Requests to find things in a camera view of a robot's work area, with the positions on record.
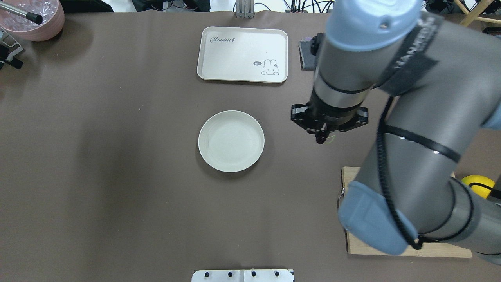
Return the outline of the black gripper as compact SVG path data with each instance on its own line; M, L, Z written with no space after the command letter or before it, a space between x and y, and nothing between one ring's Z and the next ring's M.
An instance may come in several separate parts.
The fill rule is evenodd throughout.
M366 125L369 111L366 107L321 108L312 104L294 104L290 109L290 119L307 133L315 134L315 141L321 145L327 141L328 133L347 132Z

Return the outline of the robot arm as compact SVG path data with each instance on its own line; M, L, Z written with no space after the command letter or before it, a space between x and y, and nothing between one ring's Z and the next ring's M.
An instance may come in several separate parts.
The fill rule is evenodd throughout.
M389 255L446 242L500 264L500 200L451 176L478 130L500 129L500 39L420 0L338 0L315 43L311 98L290 119L317 143L365 125L371 90L389 96L338 208L344 229Z

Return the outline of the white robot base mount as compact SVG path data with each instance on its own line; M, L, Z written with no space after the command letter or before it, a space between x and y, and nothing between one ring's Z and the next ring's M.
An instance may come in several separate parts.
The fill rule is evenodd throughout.
M221 269L199 270L191 277L192 282L295 282L295 274L289 269Z

